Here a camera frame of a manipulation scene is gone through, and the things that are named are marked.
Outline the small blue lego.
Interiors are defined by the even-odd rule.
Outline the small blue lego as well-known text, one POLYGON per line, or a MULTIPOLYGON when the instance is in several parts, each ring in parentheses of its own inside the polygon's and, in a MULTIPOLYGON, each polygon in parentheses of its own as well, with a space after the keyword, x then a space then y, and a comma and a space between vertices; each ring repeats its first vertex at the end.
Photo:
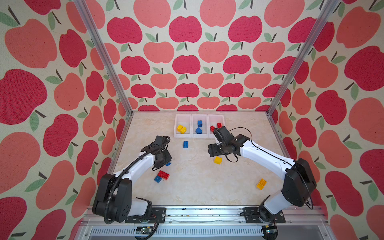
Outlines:
POLYGON ((162 179, 163 178, 161 178, 160 176, 156 176, 154 181, 159 184, 162 181, 162 179))

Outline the orange yellow lego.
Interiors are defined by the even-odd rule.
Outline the orange yellow lego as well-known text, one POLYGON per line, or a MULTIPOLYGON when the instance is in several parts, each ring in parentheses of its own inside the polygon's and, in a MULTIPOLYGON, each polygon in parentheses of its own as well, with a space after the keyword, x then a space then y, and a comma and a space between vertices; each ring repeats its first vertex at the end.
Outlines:
POLYGON ((258 188, 259 190, 263 190, 264 187, 266 186, 266 184, 267 184, 267 181, 266 181, 266 180, 264 180, 264 179, 260 179, 259 182, 257 183, 257 188, 258 188))

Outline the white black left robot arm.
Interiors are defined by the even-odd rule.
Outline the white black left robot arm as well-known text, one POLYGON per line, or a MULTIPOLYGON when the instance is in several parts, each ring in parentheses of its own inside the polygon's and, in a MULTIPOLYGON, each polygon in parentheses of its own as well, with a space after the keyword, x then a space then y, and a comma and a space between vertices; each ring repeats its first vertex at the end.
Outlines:
POLYGON ((150 154, 142 152, 139 160, 127 171, 121 170, 113 175, 103 175, 93 203, 93 214, 105 217, 108 224, 122 223, 130 217, 150 218, 152 202, 142 198, 134 199, 133 185, 149 168, 159 169, 171 160, 168 150, 150 154))

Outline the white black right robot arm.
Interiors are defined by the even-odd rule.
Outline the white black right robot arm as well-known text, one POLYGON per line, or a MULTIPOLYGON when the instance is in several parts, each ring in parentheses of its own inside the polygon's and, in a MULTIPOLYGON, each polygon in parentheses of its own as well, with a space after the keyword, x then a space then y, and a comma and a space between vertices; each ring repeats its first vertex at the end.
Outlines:
POLYGON ((242 156, 265 167, 283 180, 282 188, 266 197, 254 214, 262 223, 273 222, 282 210, 291 206, 306 205, 310 209, 313 208, 312 193, 317 183, 306 160, 293 160, 278 155, 244 135, 230 135, 227 139, 221 139, 219 144, 210 144, 208 153, 211 157, 227 157, 230 154, 235 157, 242 156))

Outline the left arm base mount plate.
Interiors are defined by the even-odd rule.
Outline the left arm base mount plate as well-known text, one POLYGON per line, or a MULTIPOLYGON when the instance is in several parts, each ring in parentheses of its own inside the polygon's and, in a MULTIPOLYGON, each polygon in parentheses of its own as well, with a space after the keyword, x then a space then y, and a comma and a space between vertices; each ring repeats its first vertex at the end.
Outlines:
POLYGON ((148 211, 143 216, 131 216, 125 220, 127 224, 154 224, 158 221, 160 224, 165 223, 166 208, 151 208, 151 212, 148 211))

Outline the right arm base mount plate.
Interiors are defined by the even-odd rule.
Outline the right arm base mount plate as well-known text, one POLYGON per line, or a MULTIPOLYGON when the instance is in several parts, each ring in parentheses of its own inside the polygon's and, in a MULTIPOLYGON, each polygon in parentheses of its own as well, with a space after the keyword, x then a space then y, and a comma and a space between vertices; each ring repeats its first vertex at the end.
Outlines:
POLYGON ((273 215, 269 213, 266 209, 262 208, 259 210, 258 207, 255 208, 243 208, 243 212, 240 213, 241 216, 245 217, 247 224, 284 224, 286 219, 282 211, 273 215))

